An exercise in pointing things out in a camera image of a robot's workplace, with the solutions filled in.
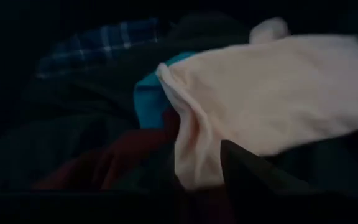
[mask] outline turquoise cloth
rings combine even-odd
[[[170,66],[194,54],[195,52],[181,53],[165,62],[165,64]],[[171,103],[165,95],[155,71],[136,83],[134,103],[142,129],[163,127],[162,113],[171,106]]]

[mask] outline dark red cloth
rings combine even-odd
[[[124,133],[103,150],[83,153],[62,165],[33,185],[41,190],[103,190],[137,166],[149,154],[174,141],[180,124],[179,115],[169,109],[163,114],[164,129],[140,129]]]

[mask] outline plaid shirt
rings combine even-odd
[[[121,22],[57,43],[40,59],[36,77],[52,78],[83,73],[117,59],[122,50],[147,42],[157,42],[161,26],[158,19]]]

